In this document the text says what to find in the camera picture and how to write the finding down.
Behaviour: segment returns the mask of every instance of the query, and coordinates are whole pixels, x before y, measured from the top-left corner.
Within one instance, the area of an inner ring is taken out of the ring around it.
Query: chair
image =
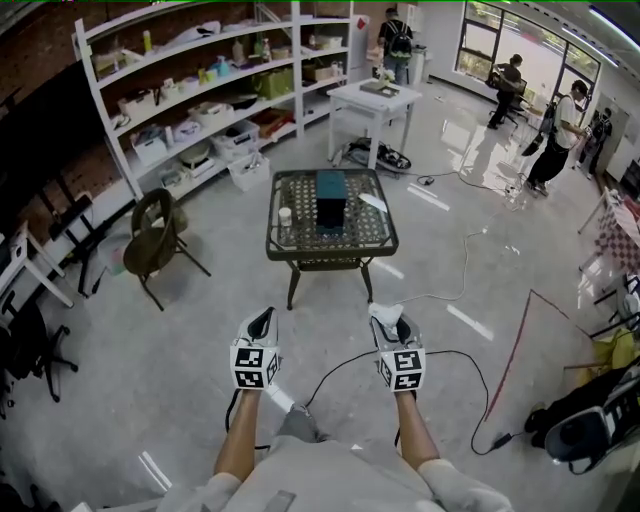
[[[44,372],[49,394],[54,402],[59,402],[60,397],[53,391],[53,363],[67,365],[74,373],[78,371],[78,365],[56,355],[60,337],[63,333],[69,335],[69,328],[61,325],[55,334],[49,337],[44,319],[35,302],[29,300],[20,311],[16,311],[11,304],[14,297],[15,292],[11,291],[2,305],[2,314],[9,311],[13,316],[9,324],[9,343],[3,343],[0,354],[2,365],[16,379],[24,379],[30,373],[42,378]]]
[[[524,95],[524,91],[527,89],[527,82],[525,80],[521,80],[521,82],[524,84],[522,86],[522,90],[516,92],[516,95],[513,97],[513,100],[511,101],[511,105],[509,105],[509,110],[505,115],[505,117],[515,125],[514,132],[515,130],[518,129],[519,125],[518,125],[518,122],[514,119],[514,116],[509,115],[509,113],[511,112],[511,113],[514,113],[515,115],[521,115],[521,116],[524,115],[523,114],[524,108],[522,108],[520,103],[522,103],[522,100],[524,99],[523,95]],[[492,110],[491,112],[489,112],[489,116],[492,116],[494,113],[495,113],[495,110]]]
[[[620,320],[591,334],[592,339],[621,325],[625,325],[632,332],[640,325],[640,296],[636,293],[639,286],[640,278],[638,276],[629,278],[625,275],[622,277],[622,282],[613,291],[606,293],[593,303],[594,305],[600,304],[603,300],[615,295],[616,311],[609,318],[609,323],[613,322],[617,316],[620,317]]]
[[[157,204],[160,206],[160,215],[164,221],[163,227],[153,227],[147,216],[147,212]],[[208,277],[211,277],[209,271],[189,254],[186,249],[187,244],[177,234],[173,197],[169,191],[157,188],[145,194],[133,210],[131,235],[133,239],[124,251],[124,266],[130,273],[138,276],[142,288],[153,299],[160,311],[164,311],[164,308],[149,290],[147,281],[152,273],[166,266],[174,254],[184,254]]]

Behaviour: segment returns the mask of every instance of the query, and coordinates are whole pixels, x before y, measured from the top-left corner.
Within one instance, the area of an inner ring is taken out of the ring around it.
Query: table leg
[[[371,147],[369,148],[369,169],[376,170],[376,162],[378,161],[378,146],[380,144],[380,132],[382,131],[382,112],[376,112],[373,119],[373,130],[371,133]]]
[[[364,285],[367,287],[367,293],[369,293],[367,302],[371,304],[373,302],[373,288],[371,286],[371,276],[369,275],[369,263],[363,264],[360,267],[360,272],[362,273],[362,278],[364,279]]]
[[[400,153],[404,154],[404,147],[407,144],[407,137],[409,136],[409,128],[411,127],[411,118],[413,117],[413,103],[409,105],[407,111],[407,118],[404,122],[404,131],[402,132],[402,142],[400,143]]]
[[[29,240],[29,243],[31,245],[33,245],[33,247],[35,247],[36,251],[38,251],[38,254],[40,254],[40,256],[42,256],[42,259],[44,261],[46,261],[47,264],[53,270],[55,270],[56,274],[58,274],[60,277],[64,277],[64,271],[58,266],[58,264],[55,261],[53,261],[53,258],[51,258],[51,256],[49,256],[47,251],[44,250],[44,247],[42,247],[38,243],[38,241],[33,237],[33,235],[31,234],[31,232],[29,230],[27,230],[27,240]]]
[[[289,311],[293,309],[291,301],[293,300],[293,294],[296,293],[298,281],[300,281],[300,271],[297,268],[291,266],[291,281],[289,281],[289,294],[287,295],[287,309]]]
[[[42,272],[40,272],[40,269],[36,267],[31,260],[26,259],[24,262],[24,266],[29,272],[33,274],[33,276],[38,281],[40,281],[43,285],[45,285],[51,293],[53,293],[56,297],[58,297],[60,302],[62,302],[65,306],[69,308],[73,307],[73,302],[71,301],[71,299],[69,299],[69,297],[67,297],[64,293],[62,293],[55,284],[49,281],[47,276],[45,276]]]
[[[587,217],[587,220],[584,221],[584,224],[582,225],[582,227],[578,230],[578,234],[581,235],[582,232],[584,231],[584,228],[587,227],[587,224],[589,224],[589,222],[591,222],[591,219],[593,219],[593,217],[595,216],[596,212],[598,211],[598,209],[600,208],[600,206],[602,206],[604,203],[606,202],[606,192],[604,192],[601,196],[600,199],[598,200],[598,203],[596,204],[596,207],[593,209],[593,211],[589,214],[589,216]]]
[[[327,155],[327,160],[333,160],[336,148],[335,148],[335,140],[333,135],[333,127],[335,123],[335,115],[336,115],[336,100],[331,97],[329,100],[329,154]]]

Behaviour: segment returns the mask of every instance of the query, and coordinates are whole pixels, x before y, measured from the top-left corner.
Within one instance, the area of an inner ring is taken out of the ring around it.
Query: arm
[[[244,482],[255,467],[256,423],[260,391],[243,391],[238,412],[224,440],[213,474],[229,473]]]
[[[439,459],[440,454],[429,435],[415,398],[410,391],[396,393],[402,458],[416,471],[429,460]]]

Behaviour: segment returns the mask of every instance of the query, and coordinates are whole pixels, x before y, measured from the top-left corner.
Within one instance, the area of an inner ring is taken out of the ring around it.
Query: backpack
[[[399,60],[411,59],[413,51],[411,38],[407,34],[407,24],[402,24],[402,30],[398,30],[396,24],[388,21],[387,27],[393,32],[393,37],[389,43],[389,56]]]

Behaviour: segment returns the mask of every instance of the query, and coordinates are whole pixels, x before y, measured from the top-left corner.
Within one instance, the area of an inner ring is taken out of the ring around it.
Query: gray shirt
[[[295,495],[288,512],[513,511],[502,494],[442,459],[415,472],[388,444],[350,450],[280,436],[244,483],[223,473],[199,489],[173,486],[157,512],[265,512],[279,491]]]

